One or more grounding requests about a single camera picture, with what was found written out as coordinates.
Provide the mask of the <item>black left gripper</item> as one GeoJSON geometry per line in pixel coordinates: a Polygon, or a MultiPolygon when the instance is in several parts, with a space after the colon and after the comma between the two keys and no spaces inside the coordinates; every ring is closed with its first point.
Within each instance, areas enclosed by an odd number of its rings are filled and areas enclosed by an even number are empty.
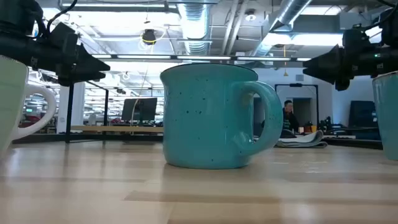
{"type": "Polygon", "coordinates": [[[102,72],[110,71],[110,66],[98,58],[90,55],[83,44],[64,43],[62,48],[62,60],[56,67],[58,83],[61,86],[71,86],[74,83],[100,80],[106,75],[102,72]],[[71,73],[78,60],[80,49],[80,73],[71,73]]]}

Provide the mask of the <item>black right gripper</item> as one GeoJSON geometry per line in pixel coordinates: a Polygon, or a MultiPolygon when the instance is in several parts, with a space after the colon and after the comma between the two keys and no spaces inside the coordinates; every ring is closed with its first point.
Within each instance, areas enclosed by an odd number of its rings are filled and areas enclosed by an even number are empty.
{"type": "Polygon", "coordinates": [[[335,45],[329,52],[304,62],[303,73],[332,85],[335,84],[337,91],[345,91],[354,79],[352,66],[352,61],[349,55],[346,55],[344,48],[335,45]]]}

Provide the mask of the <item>pale green mug white handle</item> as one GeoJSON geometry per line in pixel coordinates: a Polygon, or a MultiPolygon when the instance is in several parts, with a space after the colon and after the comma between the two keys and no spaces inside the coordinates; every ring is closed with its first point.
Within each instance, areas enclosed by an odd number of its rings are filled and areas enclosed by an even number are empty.
{"type": "Polygon", "coordinates": [[[0,55],[0,155],[15,139],[24,138],[43,128],[57,109],[55,95],[47,88],[28,84],[29,68],[17,60],[0,55]],[[40,94],[47,102],[47,112],[38,122],[20,128],[24,100],[40,94]]]}

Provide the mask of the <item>teal mug white handle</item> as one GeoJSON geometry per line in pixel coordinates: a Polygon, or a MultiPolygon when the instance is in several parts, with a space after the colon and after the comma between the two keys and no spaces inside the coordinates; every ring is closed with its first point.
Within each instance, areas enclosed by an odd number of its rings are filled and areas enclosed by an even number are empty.
{"type": "Polygon", "coordinates": [[[398,161],[398,71],[376,77],[373,93],[383,151],[398,161]]]}

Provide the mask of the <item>dark blue panel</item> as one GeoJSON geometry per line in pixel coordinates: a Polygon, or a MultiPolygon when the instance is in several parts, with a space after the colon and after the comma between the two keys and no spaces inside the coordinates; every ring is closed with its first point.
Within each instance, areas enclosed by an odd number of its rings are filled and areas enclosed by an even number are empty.
{"type": "Polygon", "coordinates": [[[356,139],[380,140],[373,101],[351,101],[348,127],[356,139]]]}

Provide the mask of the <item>person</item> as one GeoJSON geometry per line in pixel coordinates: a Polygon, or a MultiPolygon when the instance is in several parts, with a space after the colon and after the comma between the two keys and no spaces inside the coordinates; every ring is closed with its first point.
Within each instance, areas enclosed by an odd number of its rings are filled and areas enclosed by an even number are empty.
{"type": "Polygon", "coordinates": [[[283,112],[283,127],[280,137],[292,138],[293,134],[299,131],[299,122],[293,114],[293,102],[286,100],[284,102],[283,112]]]}

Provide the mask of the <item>black computer monitor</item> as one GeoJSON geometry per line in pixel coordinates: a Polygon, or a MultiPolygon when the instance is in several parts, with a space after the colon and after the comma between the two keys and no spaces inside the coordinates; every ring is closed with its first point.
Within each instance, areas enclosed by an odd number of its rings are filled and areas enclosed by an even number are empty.
{"type": "Polygon", "coordinates": [[[157,98],[131,98],[124,100],[121,120],[154,121],[157,98]]]}

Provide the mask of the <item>grey folded cloth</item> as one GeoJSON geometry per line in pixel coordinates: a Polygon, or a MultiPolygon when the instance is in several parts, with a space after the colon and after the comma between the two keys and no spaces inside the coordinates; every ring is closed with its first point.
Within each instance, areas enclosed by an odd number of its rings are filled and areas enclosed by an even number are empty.
{"type": "Polygon", "coordinates": [[[305,136],[299,136],[296,138],[280,138],[275,147],[284,148],[325,148],[328,143],[323,141],[323,132],[317,131],[305,136]]]}

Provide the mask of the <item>teal speckled mug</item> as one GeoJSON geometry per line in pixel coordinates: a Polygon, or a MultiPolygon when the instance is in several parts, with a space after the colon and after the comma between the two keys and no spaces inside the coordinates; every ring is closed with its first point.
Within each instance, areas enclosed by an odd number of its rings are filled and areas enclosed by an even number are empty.
{"type": "Polygon", "coordinates": [[[191,63],[164,70],[160,79],[165,93],[163,152],[168,164],[240,168],[279,140],[280,99],[254,70],[191,63]]]}

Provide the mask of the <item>silver smooth ceiling duct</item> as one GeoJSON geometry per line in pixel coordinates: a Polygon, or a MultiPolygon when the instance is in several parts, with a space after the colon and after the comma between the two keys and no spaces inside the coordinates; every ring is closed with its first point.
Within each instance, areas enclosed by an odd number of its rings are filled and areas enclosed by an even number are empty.
{"type": "Polygon", "coordinates": [[[292,30],[293,22],[313,0],[282,0],[279,10],[267,15],[261,27],[261,39],[251,52],[253,57],[266,56],[273,44],[266,43],[266,37],[278,28],[292,30]]]}

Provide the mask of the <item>silver ribbed ceiling duct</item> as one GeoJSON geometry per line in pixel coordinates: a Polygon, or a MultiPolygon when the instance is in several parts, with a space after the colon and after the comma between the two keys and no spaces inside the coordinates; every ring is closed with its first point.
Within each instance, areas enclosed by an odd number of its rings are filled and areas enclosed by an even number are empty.
{"type": "Polygon", "coordinates": [[[188,55],[207,55],[210,43],[210,9],[205,3],[183,3],[177,5],[181,16],[182,35],[188,55]]]}

